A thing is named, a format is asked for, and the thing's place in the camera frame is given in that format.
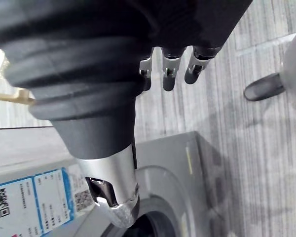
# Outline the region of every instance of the robotic arm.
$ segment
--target robotic arm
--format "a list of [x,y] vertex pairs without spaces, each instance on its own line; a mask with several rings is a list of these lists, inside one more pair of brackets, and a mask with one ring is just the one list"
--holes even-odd
[[36,98],[77,159],[99,208],[119,227],[139,210],[135,100],[151,85],[151,51],[163,52],[163,87],[180,59],[194,83],[252,0],[0,0],[0,48],[12,86]]

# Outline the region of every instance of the silver metal wrist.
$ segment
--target silver metal wrist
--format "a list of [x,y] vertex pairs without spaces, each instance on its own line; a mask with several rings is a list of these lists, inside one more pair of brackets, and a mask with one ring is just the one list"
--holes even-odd
[[121,228],[134,224],[139,211],[132,145],[106,158],[77,159],[96,205]]

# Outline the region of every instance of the yellow mark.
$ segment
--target yellow mark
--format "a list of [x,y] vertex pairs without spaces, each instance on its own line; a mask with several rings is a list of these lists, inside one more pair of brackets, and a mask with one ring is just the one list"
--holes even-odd
[[189,147],[186,147],[185,150],[186,150],[186,157],[187,157],[187,162],[188,162],[189,174],[192,175],[193,169],[192,169],[191,155],[189,153]]

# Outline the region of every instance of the washing machine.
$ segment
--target washing machine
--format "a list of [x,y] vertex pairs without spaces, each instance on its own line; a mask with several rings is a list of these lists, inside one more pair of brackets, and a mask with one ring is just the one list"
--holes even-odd
[[97,209],[53,127],[0,129],[0,237],[209,237],[197,134],[136,153],[140,213],[121,229]]

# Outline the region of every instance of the sticker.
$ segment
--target sticker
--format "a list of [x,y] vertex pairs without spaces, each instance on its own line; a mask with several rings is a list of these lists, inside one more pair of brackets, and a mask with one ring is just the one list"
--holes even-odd
[[69,166],[68,176],[70,178],[71,191],[74,200],[75,215],[81,216],[86,212],[89,212],[95,206],[95,203],[79,165],[73,164]]
[[182,237],[189,237],[186,213],[183,213],[181,217],[181,232],[182,232]]
[[71,219],[70,212],[73,210],[71,210],[66,196],[66,192],[70,190],[65,189],[64,178],[61,170],[34,177],[44,233],[48,233]]
[[95,206],[77,164],[0,184],[0,237],[40,237]]
[[41,235],[32,178],[0,185],[0,237]]

